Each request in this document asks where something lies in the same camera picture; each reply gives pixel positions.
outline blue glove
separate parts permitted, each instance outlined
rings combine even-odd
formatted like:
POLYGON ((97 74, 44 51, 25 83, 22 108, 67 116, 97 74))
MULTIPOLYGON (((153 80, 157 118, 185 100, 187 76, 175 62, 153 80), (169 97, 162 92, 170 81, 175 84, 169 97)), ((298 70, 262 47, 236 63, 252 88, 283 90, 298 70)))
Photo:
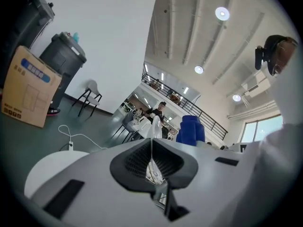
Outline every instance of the blue glove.
POLYGON ((204 126, 197 116, 183 116, 180 127, 176 142, 191 146, 196 146, 197 140, 205 142, 204 126))

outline ceiling air conditioner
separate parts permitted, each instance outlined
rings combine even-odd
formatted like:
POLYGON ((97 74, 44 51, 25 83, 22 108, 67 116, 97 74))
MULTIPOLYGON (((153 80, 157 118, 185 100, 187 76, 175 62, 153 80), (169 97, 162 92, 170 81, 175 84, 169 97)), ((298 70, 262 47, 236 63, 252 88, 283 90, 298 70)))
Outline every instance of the ceiling air conditioner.
POLYGON ((242 84, 245 96, 255 97, 269 89, 270 83, 262 71, 258 71, 247 83, 242 84))

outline window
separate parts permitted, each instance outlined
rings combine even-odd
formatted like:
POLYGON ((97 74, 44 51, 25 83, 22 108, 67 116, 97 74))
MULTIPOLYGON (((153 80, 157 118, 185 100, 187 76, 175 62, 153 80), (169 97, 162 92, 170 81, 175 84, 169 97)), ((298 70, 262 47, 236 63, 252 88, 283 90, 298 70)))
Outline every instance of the window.
POLYGON ((263 140, 271 132, 282 128, 283 118, 281 115, 246 123, 241 142, 253 142, 263 140))

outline window frame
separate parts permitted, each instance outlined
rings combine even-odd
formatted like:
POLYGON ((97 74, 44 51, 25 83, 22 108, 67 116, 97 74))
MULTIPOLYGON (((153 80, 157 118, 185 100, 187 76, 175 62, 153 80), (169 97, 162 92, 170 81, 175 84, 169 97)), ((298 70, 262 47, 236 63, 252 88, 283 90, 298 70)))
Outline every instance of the window frame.
POLYGON ((240 143, 242 143, 242 139, 243 139, 243 136, 244 136, 244 133, 245 133, 246 125, 247 125, 247 124, 250 124, 250 123, 257 123, 257 124, 256 124, 256 128, 255 128, 254 138, 253 138, 253 140, 252 140, 252 142, 255 142, 255 138, 256 138, 256 134, 257 134, 259 122, 265 121, 265 120, 268 120, 268 119, 272 119, 272 118, 276 118, 276 117, 278 117, 278 116, 281 116, 281 114, 277 114, 277 115, 274 115, 274 116, 271 116, 271 117, 267 117, 267 118, 264 118, 264 119, 255 120, 255 121, 251 121, 251 122, 245 122, 245 126, 244 126, 244 130, 243 130, 243 132, 242 132, 242 136, 241 136, 240 143))

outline gray floor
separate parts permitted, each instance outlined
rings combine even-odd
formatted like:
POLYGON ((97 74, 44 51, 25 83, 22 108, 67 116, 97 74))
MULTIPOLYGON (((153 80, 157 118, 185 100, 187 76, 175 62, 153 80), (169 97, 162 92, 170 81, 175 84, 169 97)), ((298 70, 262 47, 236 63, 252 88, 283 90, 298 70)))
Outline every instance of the gray floor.
MULTIPOLYGON (((85 108, 78 118, 81 104, 76 104, 73 108, 71 105, 72 101, 63 98, 60 104, 61 112, 57 116, 47 117, 42 129, 0 113, 1 163, 15 190, 23 192, 31 168, 40 159, 59 151, 64 144, 68 143, 69 137, 58 132, 59 125, 68 125, 71 135, 85 134, 101 147, 109 148, 119 145, 126 137, 127 131, 117 137, 120 130, 112 138, 121 126, 123 116, 119 110, 113 116, 95 111, 93 116, 89 117, 92 109, 85 108)), ((88 153, 101 150, 83 136, 75 136, 72 141, 74 150, 88 153)))

